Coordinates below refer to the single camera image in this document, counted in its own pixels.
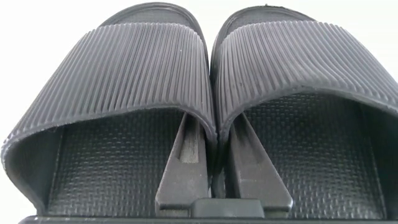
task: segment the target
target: black slide sandal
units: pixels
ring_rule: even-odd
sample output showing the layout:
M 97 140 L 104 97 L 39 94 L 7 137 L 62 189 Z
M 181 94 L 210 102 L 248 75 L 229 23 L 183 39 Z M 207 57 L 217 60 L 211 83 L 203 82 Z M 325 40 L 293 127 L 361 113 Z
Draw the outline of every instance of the black slide sandal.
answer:
M 398 84 L 347 31 L 302 16 L 252 7 L 221 28 L 211 80 L 228 161 L 213 190 L 258 198 L 269 218 L 396 219 Z
M 157 21 L 118 24 L 151 9 Z M 74 46 L 3 145 L 38 216 L 187 216 L 208 197 L 216 128 L 197 21 L 173 4 L 127 11 Z

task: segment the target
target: rubber sole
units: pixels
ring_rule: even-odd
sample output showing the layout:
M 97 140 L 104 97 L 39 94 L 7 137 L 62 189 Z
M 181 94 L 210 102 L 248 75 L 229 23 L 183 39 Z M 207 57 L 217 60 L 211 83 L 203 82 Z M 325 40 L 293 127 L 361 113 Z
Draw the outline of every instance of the rubber sole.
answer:
M 244 112 L 282 177 L 289 218 L 384 219 L 371 136 L 359 103 L 298 94 Z
M 65 126 L 46 214 L 155 217 L 182 115 L 149 110 Z

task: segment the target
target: ribbed sandal strap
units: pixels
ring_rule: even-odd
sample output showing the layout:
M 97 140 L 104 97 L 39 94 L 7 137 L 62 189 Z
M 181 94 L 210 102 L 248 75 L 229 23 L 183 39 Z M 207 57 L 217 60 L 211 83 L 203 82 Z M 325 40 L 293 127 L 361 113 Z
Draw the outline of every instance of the ribbed sandal strap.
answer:
M 14 143 L 35 133 L 150 108 L 186 111 L 215 142 L 204 49 L 197 33 L 179 24 L 116 24 L 87 33 L 9 135 L 3 164 Z
M 220 45 L 215 95 L 221 141 L 245 109 L 300 92 L 327 92 L 398 110 L 398 84 L 346 30 L 315 21 L 251 24 Z

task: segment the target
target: white background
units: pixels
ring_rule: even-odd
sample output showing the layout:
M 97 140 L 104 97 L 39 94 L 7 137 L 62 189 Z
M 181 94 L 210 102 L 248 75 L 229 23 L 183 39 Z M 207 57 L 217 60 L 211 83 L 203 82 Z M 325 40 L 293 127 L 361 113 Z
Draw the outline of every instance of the white background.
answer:
M 1 1 L 0 139 L 9 134 L 68 51 L 118 11 L 145 1 Z M 398 1 L 169 1 L 198 20 L 211 52 L 234 12 L 284 6 L 353 34 L 398 79 Z M 17 223 L 35 209 L 0 170 L 0 223 Z

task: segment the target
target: black rubber strap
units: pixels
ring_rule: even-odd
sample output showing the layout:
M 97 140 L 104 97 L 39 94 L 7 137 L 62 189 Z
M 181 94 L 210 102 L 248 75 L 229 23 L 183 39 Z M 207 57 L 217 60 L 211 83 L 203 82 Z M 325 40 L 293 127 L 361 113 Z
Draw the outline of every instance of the black rubber strap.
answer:
M 8 162 L 8 155 L 20 149 L 19 142 L 39 141 L 29 136 L 64 124 L 151 108 L 178 108 L 191 114 L 215 144 L 213 102 L 201 38 L 179 24 L 99 27 L 74 46 L 9 135 L 2 147 L 3 166 L 27 195 L 31 192 L 26 184 L 29 180 L 19 178 Z M 29 142 L 30 153 L 47 144 Z M 37 201 L 36 195 L 27 197 Z
M 300 92 L 327 92 L 391 113 L 398 84 L 344 29 L 321 22 L 251 24 L 230 33 L 216 52 L 216 106 L 226 142 L 245 109 Z

